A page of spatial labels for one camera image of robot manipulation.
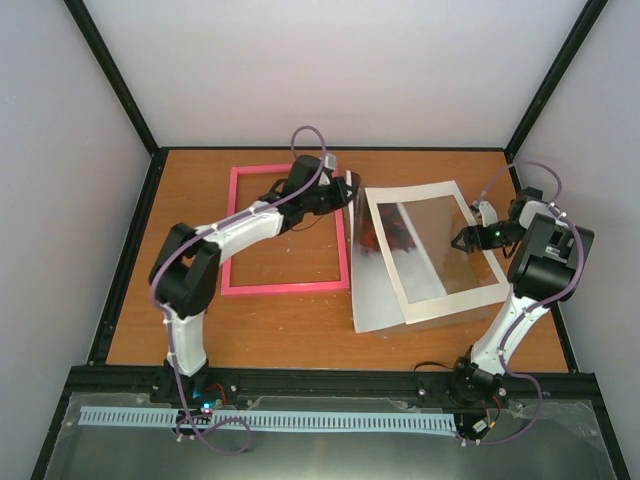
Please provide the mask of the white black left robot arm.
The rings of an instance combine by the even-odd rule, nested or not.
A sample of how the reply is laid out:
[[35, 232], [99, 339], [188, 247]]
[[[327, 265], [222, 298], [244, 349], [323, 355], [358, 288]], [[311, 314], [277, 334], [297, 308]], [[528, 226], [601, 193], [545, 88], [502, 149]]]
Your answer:
[[201, 400], [208, 378], [203, 340], [205, 310], [212, 302], [225, 261], [263, 240], [299, 225], [307, 214], [341, 211], [356, 198], [359, 180], [338, 176], [336, 159], [301, 155], [288, 176], [249, 207], [214, 223], [192, 228], [174, 225], [149, 274], [151, 302], [163, 315], [168, 336], [167, 362], [178, 373], [172, 388], [186, 402]]

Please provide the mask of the pink picture frame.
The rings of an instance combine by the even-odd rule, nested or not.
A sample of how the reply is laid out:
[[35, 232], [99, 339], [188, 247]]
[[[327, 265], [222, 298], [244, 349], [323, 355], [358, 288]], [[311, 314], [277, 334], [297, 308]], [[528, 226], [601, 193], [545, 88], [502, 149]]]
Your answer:
[[[242, 175], [260, 175], [288, 173], [289, 164], [234, 166], [230, 169], [229, 191], [227, 201], [227, 215], [236, 212], [238, 181]], [[338, 252], [339, 279], [333, 281], [315, 281], [303, 283], [283, 283], [232, 286], [232, 259], [229, 258], [222, 265], [220, 294], [222, 296], [265, 295], [265, 294], [301, 294], [346, 290], [350, 286], [349, 268], [347, 262], [347, 242], [344, 229], [344, 216], [341, 210], [334, 214], [336, 227], [336, 246]]]

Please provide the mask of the brown frame backing board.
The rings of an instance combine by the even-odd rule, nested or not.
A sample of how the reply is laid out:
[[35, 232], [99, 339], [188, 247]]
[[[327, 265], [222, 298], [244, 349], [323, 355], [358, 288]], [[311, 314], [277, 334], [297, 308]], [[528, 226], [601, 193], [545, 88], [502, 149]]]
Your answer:
[[474, 219], [454, 195], [400, 202], [406, 248], [394, 253], [412, 330], [486, 319], [502, 305], [509, 287], [490, 252], [451, 247]]

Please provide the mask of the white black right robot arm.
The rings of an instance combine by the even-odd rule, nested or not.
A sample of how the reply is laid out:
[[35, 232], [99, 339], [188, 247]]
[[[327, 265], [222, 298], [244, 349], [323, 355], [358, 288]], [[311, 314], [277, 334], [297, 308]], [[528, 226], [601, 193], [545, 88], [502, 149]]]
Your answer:
[[498, 394], [509, 359], [528, 331], [575, 292], [595, 238], [589, 229], [570, 227], [532, 187], [511, 201], [505, 220], [496, 217], [486, 200], [471, 209], [481, 223], [461, 229], [451, 246], [469, 254], [500, 249], [511, 264], [503, 306], [486, 333], [454, 364], [449, 395], [461, 406], [488, 402]]

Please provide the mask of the white picture mat board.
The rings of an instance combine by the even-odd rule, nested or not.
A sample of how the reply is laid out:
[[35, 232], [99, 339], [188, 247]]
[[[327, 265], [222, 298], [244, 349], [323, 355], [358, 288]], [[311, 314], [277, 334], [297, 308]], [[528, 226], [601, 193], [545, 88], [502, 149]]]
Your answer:
[[451, 246], [463, 228], [477, 225], [456, 182], [367, 187], [364, 194], [407, 325], [432, 325], [506, 299], [509, 284], [493, 252]]

